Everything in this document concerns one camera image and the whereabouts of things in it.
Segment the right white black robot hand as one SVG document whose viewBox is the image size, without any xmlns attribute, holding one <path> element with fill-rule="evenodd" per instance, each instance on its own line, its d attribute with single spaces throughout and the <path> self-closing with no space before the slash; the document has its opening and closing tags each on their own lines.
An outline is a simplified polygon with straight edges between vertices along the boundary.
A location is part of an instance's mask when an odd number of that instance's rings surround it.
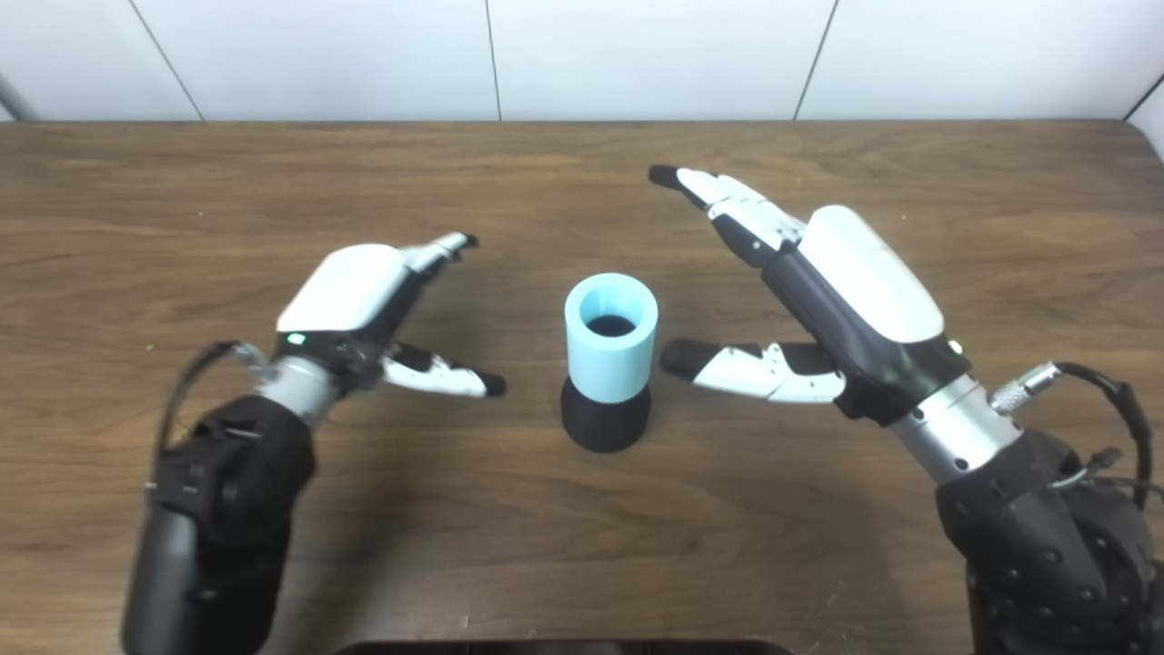
<svg viewBox="0 0 1164 655">
<path fill-rule="evenodd" d="M 826 205 L 802 221 L 728 175 L 655 165 L 648 177 L 707 213 L 811 336 L 764 348 L 673 339 L 658 356 L 666 373 L 769 403 L 835 403 L 881 427 L 968 373 L 927 287 L 856 211 Z"/>
</svg>

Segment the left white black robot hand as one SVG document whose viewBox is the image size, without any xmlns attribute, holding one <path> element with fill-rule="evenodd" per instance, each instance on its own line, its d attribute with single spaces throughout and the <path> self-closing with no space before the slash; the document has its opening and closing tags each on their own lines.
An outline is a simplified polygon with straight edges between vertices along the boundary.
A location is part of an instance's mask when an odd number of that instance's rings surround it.
<svg viewBox="0 0 1164 655">
<path fill-rule="evenodd" d="M 379 382 L 424 393 L 503 397 L 505 378 L 396 336 L 425 286 L 477 244 L 477 237 L 453 232 L 423 245 L 370 242 L 329 252 L 276 320 L 276 359 L 320 368 L 335 399 Z"/>
</svg>

